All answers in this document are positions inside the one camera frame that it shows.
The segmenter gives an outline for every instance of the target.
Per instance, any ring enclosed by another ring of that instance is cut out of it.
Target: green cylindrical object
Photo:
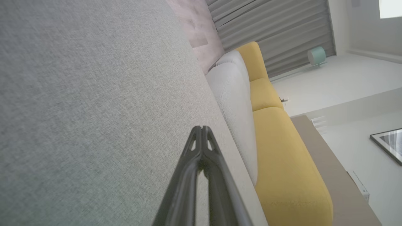
[[[325,50],[323,47],[318,46],[314,49],[307,51],[308,61],[311,65],[317,65],[325,61]]]

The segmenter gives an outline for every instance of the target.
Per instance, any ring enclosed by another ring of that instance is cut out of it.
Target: curtain fold
[[[226,52],[256,41],[270,78],[309,63],[317,46],[335,55],[327,0],[210,0]]]

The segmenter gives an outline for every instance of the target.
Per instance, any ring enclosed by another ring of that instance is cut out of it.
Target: light gray cushion
[[[165,0],[2,0],[0,21],[0,225],[151,225],[195,125],[212,128],[267,225]]]
[[[257,182],[257,148],[250,98],[234,63],[214,67],[206,76],[253,184]]]
[[[242,58],[242,55],[237,50],[232,50],[228,53],[225,53],[217,62],[216,66],[223,64],[223,63],[234,63],[240,70],[244,83],[246,84],[247,94],[250,98],[250,79],[248,78],[248,72],[246,64]]]

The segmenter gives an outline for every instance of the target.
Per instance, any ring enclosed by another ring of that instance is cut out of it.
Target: yellow sofa
[[[269,225],[332,225],[327,187],[268,79],[258,44],[236,50],[250,79],[258,162],[255,190]]]

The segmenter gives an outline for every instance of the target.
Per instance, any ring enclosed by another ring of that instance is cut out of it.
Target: framed picture
[[[370,139],[402,166],[402,128],[372,134]]]

